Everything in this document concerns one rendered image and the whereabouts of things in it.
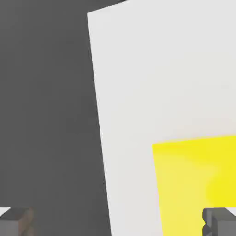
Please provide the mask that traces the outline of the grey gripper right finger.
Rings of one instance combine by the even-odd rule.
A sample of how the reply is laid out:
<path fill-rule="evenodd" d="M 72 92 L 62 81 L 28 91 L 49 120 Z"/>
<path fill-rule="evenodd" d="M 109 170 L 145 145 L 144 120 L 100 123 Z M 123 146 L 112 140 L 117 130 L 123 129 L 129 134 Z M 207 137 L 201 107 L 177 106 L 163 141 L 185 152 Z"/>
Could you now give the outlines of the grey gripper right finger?
<path fill-rule="evenodd" d="M 236 215 L 227 208 L 204 208 L 202 236 L 236 236 Z"/>

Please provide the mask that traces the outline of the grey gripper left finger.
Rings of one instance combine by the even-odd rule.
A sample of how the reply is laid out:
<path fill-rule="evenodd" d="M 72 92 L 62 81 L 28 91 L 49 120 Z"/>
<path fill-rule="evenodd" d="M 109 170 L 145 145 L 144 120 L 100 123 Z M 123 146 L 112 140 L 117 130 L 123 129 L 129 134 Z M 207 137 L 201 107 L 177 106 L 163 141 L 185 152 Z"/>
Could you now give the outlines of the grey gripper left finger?
<path fill-rule="evenodd" d="M 34 212 L 28 207 L 0 207 L 0 236 L 35 236 Z"/>

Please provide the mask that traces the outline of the large yellow box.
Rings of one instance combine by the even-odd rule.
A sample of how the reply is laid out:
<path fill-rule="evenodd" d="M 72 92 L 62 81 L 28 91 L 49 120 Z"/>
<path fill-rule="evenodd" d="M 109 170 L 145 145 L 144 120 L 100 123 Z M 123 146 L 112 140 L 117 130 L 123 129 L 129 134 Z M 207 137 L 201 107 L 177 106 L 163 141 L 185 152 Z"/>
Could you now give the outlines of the large yellow box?
<path fill-rule="evenodd" d="M 206 207 L 236 208 L 236 136 L 153 145 L 163 236 L 201 236 Z"/>

